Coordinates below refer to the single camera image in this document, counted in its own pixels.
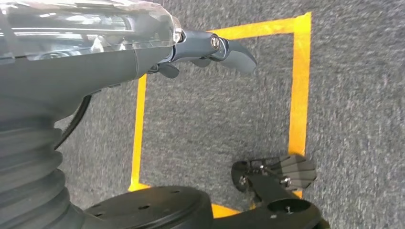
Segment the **mounting hole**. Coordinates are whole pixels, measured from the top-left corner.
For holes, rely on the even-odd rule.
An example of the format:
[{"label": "mounting hole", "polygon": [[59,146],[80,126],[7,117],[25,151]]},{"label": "mounting hole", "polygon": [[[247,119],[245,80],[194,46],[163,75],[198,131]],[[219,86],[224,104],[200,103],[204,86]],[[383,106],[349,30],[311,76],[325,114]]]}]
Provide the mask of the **mounting hole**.
[{"label": "mounting hole", "polygon": [[95,217],[99,217],[99,216],[102,216],[102,215],[104,215],[104,212],[99,212],[97,214],[94,214]]},{"label": "mounting hole", "polygon": [[97,208],[97,207],[99,207],[99,206],[101,206],[101,204],[93,205],[93,206],[91,206],[91,208]]},{"label": "mounting hole", "polygon": [[311,204],[302,199],[281,199],[270,203],[267,209],[274,213],[293,214],[309,209]]},{"label": "mounting hole", "polygon": [[145,209],[148,209],[150,207],[150,205],[148,204],[148,205],[145,205],[145,206],[140,206],[140,207],[138,207],[138,209],[139,210],[145,210]]}]

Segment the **black cable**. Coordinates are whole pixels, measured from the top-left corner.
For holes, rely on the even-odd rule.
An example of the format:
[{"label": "black cable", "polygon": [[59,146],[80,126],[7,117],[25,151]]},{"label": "black cable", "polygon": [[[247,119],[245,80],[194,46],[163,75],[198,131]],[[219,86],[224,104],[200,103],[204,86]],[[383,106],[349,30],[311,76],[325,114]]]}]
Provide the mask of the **black cable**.
[{"label": "black cable", "polygon": [[90,104],[91,95],[87,95],[83,98],[82,103],[79,106],[75,116],[73,117],[70,124],[67,126],[65,131],[62,133],[61,139],[55,144],[54,149],[56,150],[62,143],[70,136],[70,134],[76,129],[77,125],[79,125],[80,121],[82,120],[83,116],[86,113],[86,110]]}]

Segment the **transparent plastic cover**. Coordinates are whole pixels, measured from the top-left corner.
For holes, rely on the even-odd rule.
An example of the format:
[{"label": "transparent plastic cover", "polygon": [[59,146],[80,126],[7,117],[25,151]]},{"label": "transparent plastic cover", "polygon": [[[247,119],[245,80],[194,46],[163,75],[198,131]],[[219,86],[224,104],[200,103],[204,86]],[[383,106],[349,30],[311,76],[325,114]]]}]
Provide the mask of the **transparent plastic cover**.
[{"label": "transparent plastic cover", "polygon": [[0,63],[173,46],[181,26],[141,0],[0,0]]}]

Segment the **black metal mount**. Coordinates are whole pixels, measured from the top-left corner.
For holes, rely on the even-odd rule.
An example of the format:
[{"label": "black metal mount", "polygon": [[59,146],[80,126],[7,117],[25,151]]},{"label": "black metal mount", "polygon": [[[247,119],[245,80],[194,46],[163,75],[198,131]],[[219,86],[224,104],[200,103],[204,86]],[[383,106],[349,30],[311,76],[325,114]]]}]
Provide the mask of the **black metal mount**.
[{"label": "black metal mount", "polygon": [[301,156],[268,160],[234,163],[235,186],[254,193],[256,206],[237,215],[214,219],[205,192],[178,186],[126,193],[85,212],[117,229],[329,229],[316,206],[291,192],[310,185],[314,166]]}]

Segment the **yellow tape square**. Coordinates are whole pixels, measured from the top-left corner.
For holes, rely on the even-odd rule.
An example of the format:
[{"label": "yellow tape square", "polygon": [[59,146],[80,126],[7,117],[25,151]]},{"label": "yellow tape square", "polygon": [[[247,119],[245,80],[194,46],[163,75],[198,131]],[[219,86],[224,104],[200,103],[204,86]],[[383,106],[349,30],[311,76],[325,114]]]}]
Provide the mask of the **yellow tape square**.
[{"label": "yellow tape square", "polygon": [[[275,34],[294,34],[288,153],[305,155],[311,53],[311,12],[296,18],[239,25],[210,32],[230,40]],[[129,191],[149,188],[148,185],[139,183],[146,82],[146,75],[140,78],[138,82],[132,173]],[[302,197],[301,192],[296,192],[296,195]],[[215,218],[220,218],[239,212],[213,204],[213,213]]]}]

